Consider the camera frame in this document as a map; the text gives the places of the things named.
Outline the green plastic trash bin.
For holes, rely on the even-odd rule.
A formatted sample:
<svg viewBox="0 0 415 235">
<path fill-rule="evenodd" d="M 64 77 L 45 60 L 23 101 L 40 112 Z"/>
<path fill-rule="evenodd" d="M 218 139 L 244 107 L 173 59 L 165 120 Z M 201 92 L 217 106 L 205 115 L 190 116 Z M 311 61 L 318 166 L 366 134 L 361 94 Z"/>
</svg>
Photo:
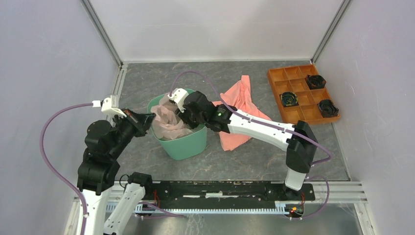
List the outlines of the green plastic trash bin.
<svg viewBox="0 0 415 235">
<path fill-rule="evenodd" d="M 155 106 L 156 102 L 165 95 L 167 96 L 167 94 L 162 94 L 153 98 L 147 106 L 147 112 L 151 113 L 150 108 Z M 151 127 L 153 136 L 159 141 L 162 148 L 172 159 L 178 161 L 193 157 L 205 150 L 207 145 L 207 128 L 203 125 L 199 125 L 194 128 L 194 130 L 195 132 L 188 136 L 175 140 L 163 141 L 156 138 Z"/>
</svg>

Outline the translucent pink plastic trash bag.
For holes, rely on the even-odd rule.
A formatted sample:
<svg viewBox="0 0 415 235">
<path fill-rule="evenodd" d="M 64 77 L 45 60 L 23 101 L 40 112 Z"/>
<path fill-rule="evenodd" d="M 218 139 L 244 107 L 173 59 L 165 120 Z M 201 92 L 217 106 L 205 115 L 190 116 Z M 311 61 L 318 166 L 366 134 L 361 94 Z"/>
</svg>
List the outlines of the translucent pink plastic trash bag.
<svg viewBox="0 0 415 235">
<path fill-rule="evenodd" d="M 195 132 L 178 117 L 176 114 L 177 108 L 177 105 L 171 103 L 166 95 L 150 108 L 150 112 L 156 114 L 152 122 L 152 130 L 156 138 L 170 141 Z"/>
</svg>

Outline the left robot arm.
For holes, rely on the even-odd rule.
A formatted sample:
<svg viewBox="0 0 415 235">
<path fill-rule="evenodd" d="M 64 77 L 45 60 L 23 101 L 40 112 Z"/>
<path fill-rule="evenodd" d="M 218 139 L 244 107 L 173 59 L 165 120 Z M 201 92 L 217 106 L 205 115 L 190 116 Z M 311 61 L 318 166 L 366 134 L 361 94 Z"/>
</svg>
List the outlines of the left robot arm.
<svg viewBox="0 0 415 235">
<path fill-rule="evenodd" d="M 117 162 L 134 137 L 144 137 L 156 117 L 154 113 L 135 113 L 122 109 L 124 117 L 115 116 L 93 122 L 87 128 L 86 149 L 78 168 L 77 187 L 80 196 L 79 235 L 121 235 L 135 207 L 141 199 L 154 193 L 152 177 L 134 172 L 124 193 L 111 215 L 106 218 L 106 208 L 120 169 Z"/>
</svg>

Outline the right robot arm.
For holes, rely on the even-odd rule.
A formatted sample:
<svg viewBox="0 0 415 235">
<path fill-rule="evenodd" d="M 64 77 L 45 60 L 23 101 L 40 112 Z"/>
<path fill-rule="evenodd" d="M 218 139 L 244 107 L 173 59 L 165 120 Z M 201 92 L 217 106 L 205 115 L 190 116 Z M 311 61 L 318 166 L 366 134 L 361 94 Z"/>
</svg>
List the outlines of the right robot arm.
<svg viewBox="0 0 415 235">
<path fill-rule="evenodd" d="M 185 89 L 175 89 L 168 98 L 177 105 L 178 117 L 192 129 L 204 125 L 214 132 L 245 135 L 285 151 L 288 170 L 283 195 L 295 200 L 302 194 L 318 143 L 308 123 L 301 120 L 297 124 L 274 122 L 226 104 L 214 105 L 199 91 L 189 93 Z"/>
</svg>

